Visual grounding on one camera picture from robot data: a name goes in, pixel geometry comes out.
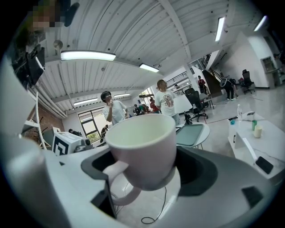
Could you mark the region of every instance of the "mug handle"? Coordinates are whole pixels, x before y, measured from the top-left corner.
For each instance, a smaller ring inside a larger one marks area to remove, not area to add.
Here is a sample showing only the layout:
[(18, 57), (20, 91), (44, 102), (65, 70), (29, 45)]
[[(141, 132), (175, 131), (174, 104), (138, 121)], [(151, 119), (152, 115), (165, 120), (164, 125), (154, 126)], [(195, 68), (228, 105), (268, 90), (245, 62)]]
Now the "mug handle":
[[(115, 178), (123, 173), (127, 168), (128, 164), (122, 161), (117, 161), (115, 164), (108, 166), (104, 169), (103, 173), (107, 174), (109, 177), (109, 187), (111, 189), (111, 185)], [(142, 190), (138, 187), (133, 187), (133, 189), (122, 198), (112, 198), (113, 203), (118, 206), (125, 206), (132, 203), (140, 194)]]

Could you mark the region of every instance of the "mug rim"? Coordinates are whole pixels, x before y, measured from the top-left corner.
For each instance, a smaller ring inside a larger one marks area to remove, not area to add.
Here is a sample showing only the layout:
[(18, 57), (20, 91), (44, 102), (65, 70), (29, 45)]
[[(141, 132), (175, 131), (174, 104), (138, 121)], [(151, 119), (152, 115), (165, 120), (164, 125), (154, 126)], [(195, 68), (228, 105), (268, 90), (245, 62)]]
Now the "mug rim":
[[(143, 118), (143, 117), (147, 117), (148, 115), (159, 115), (159, 116), (162, 116), (163, 114), (146, 114), (146, 115), (140, 115), (140, 116), (135, 116), (135, 117), (132, 117), (132, 118)], [(172, 131), (175, 129), (175, 120), (171, 117), (171, 116), (166, 116), (166, 115), (163, 115), (164, 117), (166, 118), (169, 118), (170, 119), (170, 122), (172, 121), (172, 125), (173, 125), (173, 129), (172, 130), (169, 130), (168, 132), (164, 133), (163, 135), (159, 136), (158, 138), (152, 140), (152, 141), (149, 141), (147, 143), (144, 143), (144, 144), (139, 144), (137, 146), (118, 146), (118, 145), (115, 145), (114, 143), (110, 142), (109, 141), (109, 137), (108, 137), (108, 134), (106, 134), (105, 136), (105, 140), (106, 140), (106, 143), (114, 148), (118, 148), (118, 149), (124, 149), (124, 150), (131, 150), (131, 149), (141, 149), (141, 148), (144, 148), (144, 147), (149, 147), (149, 146), (152, 146), (152, 145), (155, 145), (157, 142), (161, 141), (162, 139), (168, 137), (169, 135), (171, 135)], [(128, 121), (129, 119), (125, 119), (123, 120), (122, 122), (119, 122), (117, 123), (115, 126), (113, 126), (112, 128), (114, 127), (117, 127), (118, 125), (124, 123), (125, 121)]]

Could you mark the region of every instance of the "black office chair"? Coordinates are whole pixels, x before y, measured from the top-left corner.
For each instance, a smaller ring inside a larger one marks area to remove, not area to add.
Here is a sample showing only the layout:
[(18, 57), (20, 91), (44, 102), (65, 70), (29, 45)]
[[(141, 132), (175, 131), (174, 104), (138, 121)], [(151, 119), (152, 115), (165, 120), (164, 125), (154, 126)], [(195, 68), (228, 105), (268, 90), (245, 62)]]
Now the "black office chair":
[(208, 119), (208, 116), (204, 111), (204, 105), (200, 101), (199, 92), (195, 91), (192, 94), (186, 94), (186, 97), (188, 98), (189, 102), (193, 106), (192, 112), (193, 112), (194, 116), (191, 118), (191, 120), (194, 118), (197, 118), (197, 122), (199, 122), (200, 116), (206, 117)]
[(195, 92), (195, 89), (189, 88), (189, 89), (185, 90), (184, 92), (185, 92), (186, 95), (187, 95), (187, 94), (192, 94), (192, 93)]
[(246, 69), (244, 69), (242, 71), (242, 76), (244, 77), (244, 81), (239, 81), (240, 86), (242, 87), (242, 90), (244, 92), (244, 94), (246, 94), (247, 92), (250, 92), (252, 94), (251, 91), (255, 92), (254, 89), (254, 84), (253, 82), (250, 80), (250, 74), (249, 71), (247, 71)]

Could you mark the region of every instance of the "water bottle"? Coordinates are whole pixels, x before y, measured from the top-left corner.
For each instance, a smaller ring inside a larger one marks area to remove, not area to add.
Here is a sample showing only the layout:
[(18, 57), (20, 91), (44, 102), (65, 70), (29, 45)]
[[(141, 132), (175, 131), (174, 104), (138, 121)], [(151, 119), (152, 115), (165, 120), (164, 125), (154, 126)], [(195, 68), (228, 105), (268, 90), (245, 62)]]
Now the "water bottle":
[(237, 117), (238, 121), (242, 121), (242, 110), (240, 104), (237, 105)]

